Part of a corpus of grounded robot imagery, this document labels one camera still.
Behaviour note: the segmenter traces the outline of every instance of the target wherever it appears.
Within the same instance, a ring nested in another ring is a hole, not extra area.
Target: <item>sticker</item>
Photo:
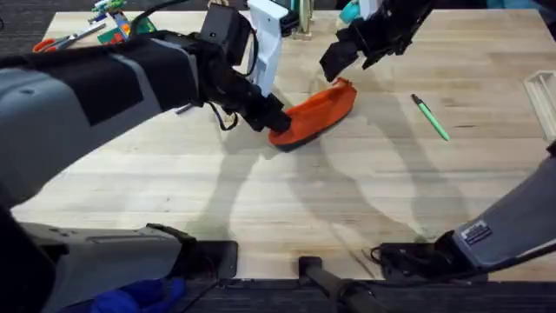
[[[487,223],[483,220],[479,220],[477,223],[467,227],[461,232],[461,237],[466,241],[467,244],[474,245],[483,239],[489,237],[493,234],[493,231],[487,226]]]

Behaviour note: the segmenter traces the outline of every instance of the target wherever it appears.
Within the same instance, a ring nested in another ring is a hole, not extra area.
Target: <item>colorful toy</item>
[[[102,21],[107,16],[110,16],[116,22],[117,27],[110,30],[98,37],[98,41],[103,44],[108,43],[120,43],[122,41],[128,40],[129,33],[131,32],[131,22],[123,14],[122,7],[127,2],[124,0],[101,0],[95,3],[92,11],[96,15],[89,19],[89,23],[95,23]],[[145,18],[143,19],[137,29],[138,34],[144,34],[156,31],[156,27],[152,22]]]

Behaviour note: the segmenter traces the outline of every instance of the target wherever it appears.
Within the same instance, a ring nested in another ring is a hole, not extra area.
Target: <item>wooden tabletop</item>
[[[47,36],[80,30],[91,15],[58,13]],[[334,41],[337,15],[316,12],[311,41],[285,40],[275,94],[288,105],[328,87],[318,60]],[[203,18],[152,16],[159,29],[184,33]],[[359,91],[353,112],[297,151],[278,152],[245,123],[220,132],[209,108],[169,112],[75,163],[14,214],[62,227],[164,223],[200,239],[234,239],[238,277],[296,277],[297,257],[314,255],[339,276],[380,278],[361,249],[433,241],[546,156],[522,81],[555,66],[556,43],[536,11],[437,10],[405,56],[342,73]],[[440,139],[411,93],[451,141]],[[556,280],[556,256],[491,279]]]

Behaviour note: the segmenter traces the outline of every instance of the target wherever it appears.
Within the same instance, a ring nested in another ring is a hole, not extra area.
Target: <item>orange object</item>
[[[357,90],[341,77],[334,87],[321,91],[306,102],[286,111],[292,118],[289,130],[279,134],[271,131],[268,140],[283,151],[291,151],[317,138],[337,124],[354,107]]]
[[[50,52],[50,51],[56,51],[56,46],[54,46],[53,44],[55,44],[58,40],[53,39],[53,38],[48,38],[48,39],[44,39],[42,40],[42,42],[37,43],[34,47],[33,47],[33,52]]]
[[[120,34],[119,32],[116,33],[116,34],[114,34],[114,38],[115,38],[115,40],[116,40],[117,43],[120,43],[120,42],[123,41],[123,36],[122,36],[122,34]]]

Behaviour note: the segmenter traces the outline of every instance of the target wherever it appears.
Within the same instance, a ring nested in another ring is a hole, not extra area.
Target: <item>green marker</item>
[[[450,136],[448,135],[448,133],[446,133],[446,131],[442,128],[442,125],[438,123],[433,115],[433,112],[431,112],[431,110],[427,107],[423,100],[419,99],[419,97],[417,97],[415,94],[411,95],[411,98],[414,100],[415,104],[417,104],[419,110],[423,112],[428,122],[430,122],[434,126],[434,129],[438,132],[438,134],[442,138],[444,138],[444,140],[450,140]]]

